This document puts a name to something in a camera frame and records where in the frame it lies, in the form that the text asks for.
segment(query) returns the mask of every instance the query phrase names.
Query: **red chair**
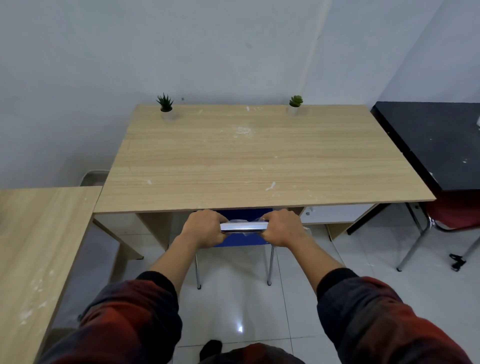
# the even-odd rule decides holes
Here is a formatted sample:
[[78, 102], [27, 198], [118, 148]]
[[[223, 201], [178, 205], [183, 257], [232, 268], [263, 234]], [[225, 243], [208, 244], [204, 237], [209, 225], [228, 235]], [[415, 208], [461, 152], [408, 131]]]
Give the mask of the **red chair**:
[[[421, 231], [420, 237], [415, 241], [405, 258], [396, 268], [402, 271], [405, 264], [412, 258], [412, 255], [419, 248], [425, 237], [432, 228], [443, 232], [459, 232], [480, 228], [480, 192], [448, 192], [436, 194], [437, 199], [431, 202], [421, 203], [420, 207], [427, 218], [427, 227]], [[412, 215], [419, 230], [420, 224], [407, 203], [408, 210]], [[463, 255], [450, 254], [450, 257], [456, 262], [452, 264], [452, 269], [458, 272], [467, 262], [467, 258], [480, 245], [480, 237], [468, 248]]]

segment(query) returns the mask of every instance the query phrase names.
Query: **succulent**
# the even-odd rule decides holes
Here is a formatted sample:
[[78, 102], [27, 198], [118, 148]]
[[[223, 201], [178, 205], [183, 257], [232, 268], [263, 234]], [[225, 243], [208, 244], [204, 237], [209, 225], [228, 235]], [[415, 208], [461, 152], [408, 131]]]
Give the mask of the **succulent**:
[[157, 102], [160, 104], [160, 106], [162, 107], [162, 111], [163, 112], [169, 112], [172, 110], [172, 104], [173, 104], [173, 100], [170, 99], [167, 96], [165, 96], [165, 94], [163, 94], [163, 97], [160, 97], [160, 96], [157, 96], [158, 97], [158, 100]]
[[292, 98], [290, 100], [290, 106], [293, 106], [294, 108], [298, 108], [298, 107], [300, 107], [302, 102], [303, 102], [303, 99], [301, 98], [301, 96], [300, 95], [295, 95], [295, 96], [292, 96]]

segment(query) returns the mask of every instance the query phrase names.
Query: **foot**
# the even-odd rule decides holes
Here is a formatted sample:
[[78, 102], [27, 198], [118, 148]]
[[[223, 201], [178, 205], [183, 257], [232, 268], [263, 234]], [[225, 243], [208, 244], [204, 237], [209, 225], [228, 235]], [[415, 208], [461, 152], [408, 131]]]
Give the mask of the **foot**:
[[220, 340], [210, 340], [200, 350], [200, 361], [209, 358], [210, 356], [220, 354], [222, 352], [222, 342]]

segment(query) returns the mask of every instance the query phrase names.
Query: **desk top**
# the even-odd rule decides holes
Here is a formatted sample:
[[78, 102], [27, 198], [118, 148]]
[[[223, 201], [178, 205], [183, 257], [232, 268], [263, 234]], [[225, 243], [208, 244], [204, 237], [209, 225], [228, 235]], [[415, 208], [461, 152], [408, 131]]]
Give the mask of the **desk top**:
[[394, 130], [393, 140], [397, 136], [406, 144], [399, 145], [405, 156], [410, 160], [411, 152], [418, 159], [419, 166], [410, 162], [424, 180], [432, 176], [443, 191], [480, 190], [480, 104], [377, 102], [375, 107]]
[[95, 212], [434, 199], [360, 105], [138, 105]]
[[34, 362], [101, 189], [0, 190], [0, 363]]

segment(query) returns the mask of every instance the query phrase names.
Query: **plaid shirt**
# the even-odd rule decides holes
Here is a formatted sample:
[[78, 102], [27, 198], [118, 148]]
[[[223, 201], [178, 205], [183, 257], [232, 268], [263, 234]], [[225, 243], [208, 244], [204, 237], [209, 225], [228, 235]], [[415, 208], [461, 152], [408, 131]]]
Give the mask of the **plaid shirt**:
[[[430, 321], [417, 317], [385, 283], [347, 268], [317, 287], [317, 311], [342, 363], [471, 363]], [[40, 364], [167, 363], [182, 322], [172, 283], [157, 272], [106, 286], [82, 314], [79, 329], [55, 344]], [[264, 344], [203, 363], [302, 363]]]

